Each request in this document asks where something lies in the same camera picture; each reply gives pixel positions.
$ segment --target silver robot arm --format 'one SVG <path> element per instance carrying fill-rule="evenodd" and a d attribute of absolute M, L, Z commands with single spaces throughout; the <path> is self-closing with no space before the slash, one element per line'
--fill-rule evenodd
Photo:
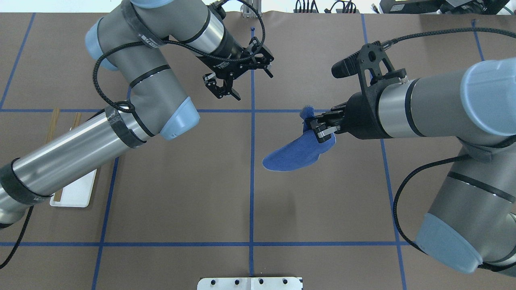
<path fill-rule="evenodd" d="M 306 120 L 319 142 L 334 132 L 360 139 L 457 136 L 459 155 L 469 157 L 454 162 L 416 244 L 463 273 L 482 265 L 516 277 L 516 58 L 408 80 L 375 42 L 332 73 L 358 74 L 362 91 Z"/>
<path fill-rule="evenodd" d="M 32 205 L 154 135 L 173 139 L 199 122 L 190 97 L 168 66 L 159 46 L 172 35 L 180 43 L 222 59 L 198 56 L 213 71 L 204 77 L 210 91 L 239 99 L 233 80 L 249 69 L 267 70 L 268 49 L 252 39 L 244 48 L 228 33 L 218 1 L 124 0 L 86 34 L 94 59 L 120 45 L 143 42 L 111 54 L 101 66 L 120 70 L 132 88 L 130 102 L 103 112 L 30 154 L 0 168 L 0 229 L 21 219 Z M 224 79 L 218 87 L 214 78 Z"/>

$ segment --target black hole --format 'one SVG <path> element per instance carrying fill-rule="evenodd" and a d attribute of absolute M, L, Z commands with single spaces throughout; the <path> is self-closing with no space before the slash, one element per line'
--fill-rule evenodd
<path fill-rule="evenodd" d="M 369 60 L 371 62 L 375 61 L 376 60 L 376 54 L 375 52 L 369 52 Z"/>

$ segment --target blue fabric piece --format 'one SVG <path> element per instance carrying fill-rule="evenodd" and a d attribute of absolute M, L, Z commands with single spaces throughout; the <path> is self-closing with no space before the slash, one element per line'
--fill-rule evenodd
<path fill-rule="evenodd" d="M 305 120 L 314 116 L 314 108 L 306 106 L 299 116 Z M 330 150 L 335 145 L 335 135 L 324 143 L 319 143 L 315 134 L 303 122 L 303 135 L 280 149 L 270 153 L 262 161 L 265 168 L 272 171 L 293 171 L 314 164 L 319 155 Z"/>

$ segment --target white background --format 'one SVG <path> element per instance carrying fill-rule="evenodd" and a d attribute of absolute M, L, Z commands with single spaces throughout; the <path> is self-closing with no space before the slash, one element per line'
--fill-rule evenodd
<path fill-rule="evenodd" d="M 203 0 L 209 4 L 214 0 Z M 121 0 L 0 0 L 0 12 L 111 12 Z M 292 12 L 296 0 L 262 0 L 262 11 Z M 334 0 L 316 0 L 319 12 L 323 13 L 325 8 L 330 8 Z M 379 8 L 380 0 L 354 0 L 361 13 L 374 13 L 371 4 Z M 240 11 L 242 4 L 236 0 L 230 0 L 224 5 L 226 11 Z M 342 4 L 335 5 L 341 9 Z M 516 0 L 510 0 L 507 7 L 516 9 Z M 502 10 L 499 14 L 509 14 Z"/>

